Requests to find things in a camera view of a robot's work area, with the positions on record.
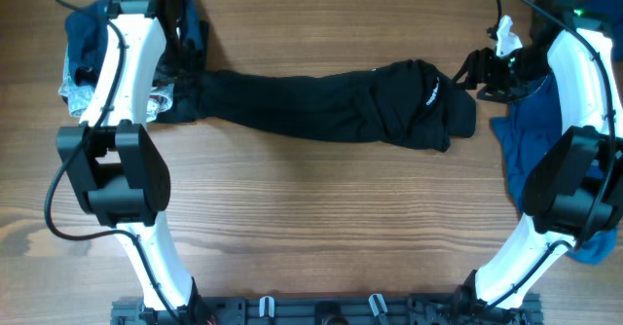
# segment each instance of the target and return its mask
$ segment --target dark blue fabric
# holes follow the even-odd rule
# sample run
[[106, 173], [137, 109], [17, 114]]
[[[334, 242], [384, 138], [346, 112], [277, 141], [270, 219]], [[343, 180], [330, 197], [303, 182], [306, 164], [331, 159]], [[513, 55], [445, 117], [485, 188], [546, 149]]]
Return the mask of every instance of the dark blue fabric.
[[[558, 86], [554, 76], [535, 81], [532, 87], [537, 89], [536, 93], [511, 106], [509, 117], [491, 119], [506, 161], [508, 193], [520, 212], [524, 211], [522, 192], [528, 175], [558, 141], [563, 131]], [[612, 252], [615, 241], [616, 229], [594, 236], [578, 252], [569, 255], [582, 263], [598, 264]]]
[[[98, 0], [83, 8], [103, 17], [108, 0]], [[185, 61], [194, 59], [193, 68], [203, 70], [206, 59], [207, 23], [199, 20], [199, 13], [193, 0], [184, 0], [180, 5], [180, 41]], [[106, 23], [81, 13], [72, 13], [65, 20], [67, 32], [67, 55], [69, 73], [80, 86], [96, 84], [99, 71], [106, 56], [108, 31]]]
[[623, 58], [623, 0], [588, 0], [581, 7], [590, 12], [605, 14], [612, 25], [614, 47], [612, 58]]

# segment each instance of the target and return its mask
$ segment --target wood grain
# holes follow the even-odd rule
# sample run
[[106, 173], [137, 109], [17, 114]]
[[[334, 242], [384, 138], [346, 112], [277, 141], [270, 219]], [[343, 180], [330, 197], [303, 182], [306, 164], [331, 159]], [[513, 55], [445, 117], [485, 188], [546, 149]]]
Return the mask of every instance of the wood grain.
[[[495, 19], [494, 0], [196, 1], [212, 23], [208, 68], [271, 76], [414, 57], [452, 75], [489, 44], [484, 29]], [[42, 217], [59, 165], [56, 130], [76, 122], [56, 94], [68, 11], [53, 0], [2, 4], [0, 323], [108, 324], [112, 301], [141, 293], [123, 249], [114, 238], [59, 240]], [[530, 11], [503, 5], [527, 39]], [[176, 246], [204, 295], [404, 295], [451, 291], [515, 228], [489, 127], [505, 112], [479, 102], [476, 134], [453, 139], [445, 154], [294, 139], [219, 120], [150, 132], [171, 172]], [[55, 219], [71, 233], [100, 229], [66, 180]], [[562, 259], [535, 286], [546, 323], [620, 323], [621, 267], [621, 247], [596, 267]]]

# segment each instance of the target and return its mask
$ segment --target white logo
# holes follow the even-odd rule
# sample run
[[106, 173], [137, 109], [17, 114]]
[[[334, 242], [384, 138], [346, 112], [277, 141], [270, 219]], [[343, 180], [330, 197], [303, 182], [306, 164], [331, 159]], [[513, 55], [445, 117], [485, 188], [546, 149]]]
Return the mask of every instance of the white logo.
[[432, 95], [430, 96], [428, 101], [426, 101], [426, 106], [430, 106], [430, 104], [433, 101], [435, 101], [435, 98], [437, 97], [437, 91], [438, 90], [439, 90], [439, 77], [437, 77], [437, 86], [435, 86], [435, 89], [432, 91]]

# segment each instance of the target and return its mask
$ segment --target black garment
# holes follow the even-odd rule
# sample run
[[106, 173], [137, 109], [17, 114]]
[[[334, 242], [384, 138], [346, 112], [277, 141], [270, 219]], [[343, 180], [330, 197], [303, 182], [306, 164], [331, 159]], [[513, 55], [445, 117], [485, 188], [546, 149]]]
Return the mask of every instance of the black garment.
[[175, 86], [171, 110], [157, 122], [218, 117], [308, 139], [384, 141], [446, 151], [450, 135], [470, 137], [476, 103], [422, 60], [323, 78], [270, 78], [205, 72]]

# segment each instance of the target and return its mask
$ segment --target black joint housing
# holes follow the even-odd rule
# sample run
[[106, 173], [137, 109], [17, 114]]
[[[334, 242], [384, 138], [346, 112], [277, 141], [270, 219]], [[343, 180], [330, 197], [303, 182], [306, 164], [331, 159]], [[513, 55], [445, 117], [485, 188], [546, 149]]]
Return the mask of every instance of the black joint housing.
[[[595, 171], [605, 171], [608, 141], [591, 126], [572, 126], [532, 170], [524, 188], [523, 206], [533, 217], [538, 233], [552, 231], [579, 237], [604, 181]], [[620, 151], [621, 141], [616, 141], [616, 150]], [[589, 238], [613, 229], [621, 219], [622, 174], [621, 161], [616, 160], [612, 180], [593, 212]]]
[[[56, 148], [66, 161], [87, 136], [87, 125], [65, 126], [58, 131]], [[99, 163], [108, 151], [119, 153], [118, 163]], [[142, 222], [153, 226], [170, 197], [168, 168], [143, 125], [122, 121], [97, 130], [67, 167], [67, 175], [86, 213], [100, 225]]]

